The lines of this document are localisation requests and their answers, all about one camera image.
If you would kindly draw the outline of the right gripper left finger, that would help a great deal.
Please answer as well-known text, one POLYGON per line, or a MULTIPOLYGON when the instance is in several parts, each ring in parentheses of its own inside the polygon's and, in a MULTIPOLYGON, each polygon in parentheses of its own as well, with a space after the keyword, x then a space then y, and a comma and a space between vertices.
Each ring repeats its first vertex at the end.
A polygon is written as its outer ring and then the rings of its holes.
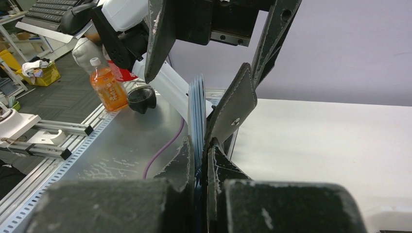
POLYGON ((186 136, 174 158, 155 176, 165 185, 161 203, 162 233, 193 232, 194 170, 194 149, 191 138, 186 136))

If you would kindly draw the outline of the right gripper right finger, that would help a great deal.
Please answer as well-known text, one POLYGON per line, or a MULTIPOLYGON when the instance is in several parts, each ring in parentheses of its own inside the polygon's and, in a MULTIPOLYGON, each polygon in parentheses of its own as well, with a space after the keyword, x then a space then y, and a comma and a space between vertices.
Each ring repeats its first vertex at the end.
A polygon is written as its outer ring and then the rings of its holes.
POLYGON ((217 138, 207 149, 207 223, 210 233, 227 232, 227 205, 224 182, 249 180, 238 166, 226 156, 217 138))

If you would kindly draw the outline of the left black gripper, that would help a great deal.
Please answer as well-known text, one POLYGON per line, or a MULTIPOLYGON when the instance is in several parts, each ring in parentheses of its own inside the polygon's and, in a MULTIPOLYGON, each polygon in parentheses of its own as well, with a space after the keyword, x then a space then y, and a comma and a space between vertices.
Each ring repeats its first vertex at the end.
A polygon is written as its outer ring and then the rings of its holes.
POLYGON ((150 0, 145 82, 159 73, 176 39, 249 46, 259 11, 268 12, 252 61, 254 88, 273 69, 300 0, 150 0))

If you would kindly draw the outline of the black leather card holder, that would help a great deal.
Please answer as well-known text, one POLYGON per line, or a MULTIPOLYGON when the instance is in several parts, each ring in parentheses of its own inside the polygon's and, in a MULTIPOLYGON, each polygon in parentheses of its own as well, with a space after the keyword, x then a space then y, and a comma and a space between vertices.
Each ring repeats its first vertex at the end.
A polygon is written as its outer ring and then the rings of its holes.
POLYGON ((206 229, 207 151, 213 138, 224 142, 246 120, 257 105, 252 68, 243 63, 218 105, 208 114, 204 80, 189 89, 190 135, 194 146, 194 232, 206 229))

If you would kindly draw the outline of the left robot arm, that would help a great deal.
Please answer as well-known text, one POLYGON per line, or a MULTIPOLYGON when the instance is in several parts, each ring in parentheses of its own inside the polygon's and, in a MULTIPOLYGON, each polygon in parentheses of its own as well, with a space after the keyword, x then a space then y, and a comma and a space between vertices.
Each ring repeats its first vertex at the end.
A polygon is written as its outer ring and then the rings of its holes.
POLYGON ((217 108, 256 106, 256 88, 273 69, 299 0, 108 0, 92 9, 92 20, 111 60, 134 72, 188 119, 189 84, 166 63, 177 40, 248 46, 260 11, 267 12, 252 63, 244 63, 217 108))

